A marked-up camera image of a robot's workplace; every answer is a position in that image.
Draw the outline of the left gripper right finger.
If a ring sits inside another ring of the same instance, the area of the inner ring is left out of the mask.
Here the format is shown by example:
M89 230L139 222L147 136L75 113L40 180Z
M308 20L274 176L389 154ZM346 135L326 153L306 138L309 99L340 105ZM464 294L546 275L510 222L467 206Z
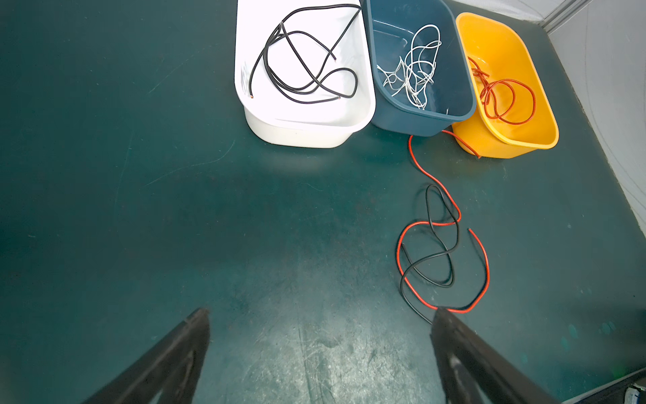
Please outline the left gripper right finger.
M555 403L553 397L446 309L437 311L432 346L449 403Z

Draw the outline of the yellow plastic bin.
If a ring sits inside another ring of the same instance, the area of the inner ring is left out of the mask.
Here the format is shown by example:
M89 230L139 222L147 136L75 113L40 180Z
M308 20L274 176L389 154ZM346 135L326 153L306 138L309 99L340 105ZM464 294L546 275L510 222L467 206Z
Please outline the yellow plastic bin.
M461 13L456 25L476 97L474 114L454 125L460 146L501 159L556 146L559 128L521 37L475 13Z

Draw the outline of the blue plastic bin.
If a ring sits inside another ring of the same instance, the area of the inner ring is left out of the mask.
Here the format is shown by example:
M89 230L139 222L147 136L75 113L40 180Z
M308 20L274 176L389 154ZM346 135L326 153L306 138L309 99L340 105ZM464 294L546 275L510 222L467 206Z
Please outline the blue plastic bin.
M380 129L434 136L474 114L455 18L443 1L367 1L365 25Z

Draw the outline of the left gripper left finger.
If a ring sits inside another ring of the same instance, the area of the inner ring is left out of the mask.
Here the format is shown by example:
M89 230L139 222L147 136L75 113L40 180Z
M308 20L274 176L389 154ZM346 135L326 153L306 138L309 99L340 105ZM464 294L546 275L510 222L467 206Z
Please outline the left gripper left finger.
M191 403L209 344L209 311L199 308L85 402Z

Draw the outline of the white plastic bin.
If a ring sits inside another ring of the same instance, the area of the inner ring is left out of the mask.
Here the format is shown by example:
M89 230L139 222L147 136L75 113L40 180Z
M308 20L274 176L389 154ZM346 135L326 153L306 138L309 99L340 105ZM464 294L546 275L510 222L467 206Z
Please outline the white plastic bin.
M235 87L247 124L281 146L334 148L376 108L360 1L237 3Z

